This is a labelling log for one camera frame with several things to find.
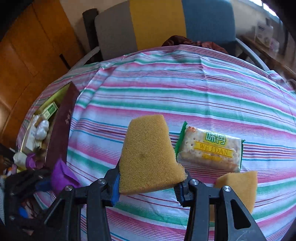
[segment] striped tablecloth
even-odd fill
[[[131,119],[161,113],[173,145],[184,121],[245,139],[241,171],[258,171],[252,215],[268,241],[280,240],[288,230],[296,217],[296,94],[277,73],[186,45],[86,65],[39,96],[20,129],[18,145],[34,111],[69,81],[81,95],[71,122],[67,165],[83,185],[115,167]],[[224,174],[186,168],[207,185]],[[52,192],[36,197],[43,208],[55,198]],[[188,214],[173,189],[121,196],[114,208],[107,209],[113,240],[183,240]],[[85,208],[81,224],[86,240]]]

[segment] chair backrest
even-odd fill
[[[228,0],[130,0],[99,13],[95,26],[104,60],[159,47],[172,35],[215,42],[234,52]]]

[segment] screw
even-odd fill
[[[224,186],[223,190],[226,192],[230,192],[231,191],[231,187],[230,186]]]
[[[106,183],[106,180],[103,178],[98,179],[99,184],[103,185]]]
[[[73,189],[73,186],[72,185],[67,185],[65,186],[65,191],[71,191]]]
[[[199,184],[199,181],[196,180],[196,179],[191,179],[191,180],[189,181],[189,183],[190,183],[191,185],[197,185],[197,184]]]

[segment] sponge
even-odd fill
[[[119,192],[125,195],[171,188],[186,179],[163,115],[145,115],[130,122],[119,172]]]
[[[248,211],[252,213],[256,200],[257,171],[243,173],[227,173],[216,180],[215,188],[230,186],[240,198]],[[210,220],[214,221],[214,208],[210,209]]]

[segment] cracker package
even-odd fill
[[[184,122],[175,152],[178,161],[240,172],[244,140],[188,126]]]

